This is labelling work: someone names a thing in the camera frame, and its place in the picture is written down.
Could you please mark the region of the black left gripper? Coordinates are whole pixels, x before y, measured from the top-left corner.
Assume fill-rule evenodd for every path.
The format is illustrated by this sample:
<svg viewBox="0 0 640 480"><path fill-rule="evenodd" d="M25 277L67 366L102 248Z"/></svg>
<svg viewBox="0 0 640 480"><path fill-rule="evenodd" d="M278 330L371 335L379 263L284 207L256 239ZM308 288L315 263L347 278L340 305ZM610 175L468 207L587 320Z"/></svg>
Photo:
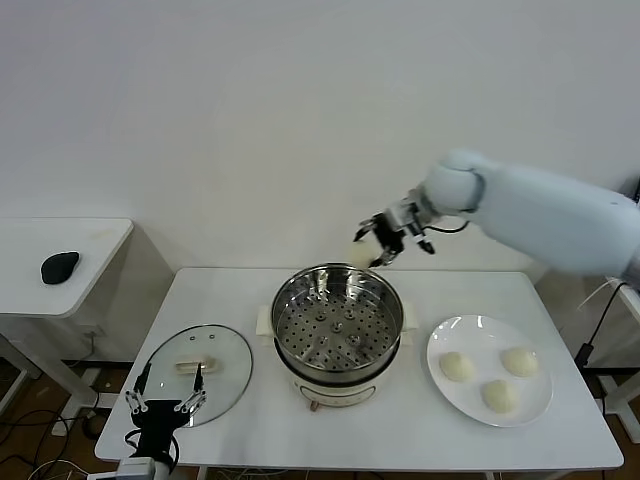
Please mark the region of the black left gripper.
<svg viewBox="0 0 640 480"><path fill-rule="evenodd" d="M151 363L147 362L133 389L125 392L131 420L140 429L135 454L168 455L174 431L183 426L183 414L195 414L206 401L202 364L197 364L193 390L183 402L167 399L145 402L143 396L150 370Z"/></svg>

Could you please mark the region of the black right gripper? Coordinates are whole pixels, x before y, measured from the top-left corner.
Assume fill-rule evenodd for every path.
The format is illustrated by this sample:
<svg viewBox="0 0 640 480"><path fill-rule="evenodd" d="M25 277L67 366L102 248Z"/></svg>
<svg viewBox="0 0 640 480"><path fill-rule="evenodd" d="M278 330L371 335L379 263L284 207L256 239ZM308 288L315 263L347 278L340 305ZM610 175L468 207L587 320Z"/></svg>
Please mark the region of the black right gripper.
<svg viewBox="0 0 640 480"><path fill-rule="evenodd" d="M409 236L425 249L424 227L416 211L384 211L359 223L353 241L363 241L370 235L379 241L383 249L369 262L369 268L391 265L403 252L403 238Z"/></svg>

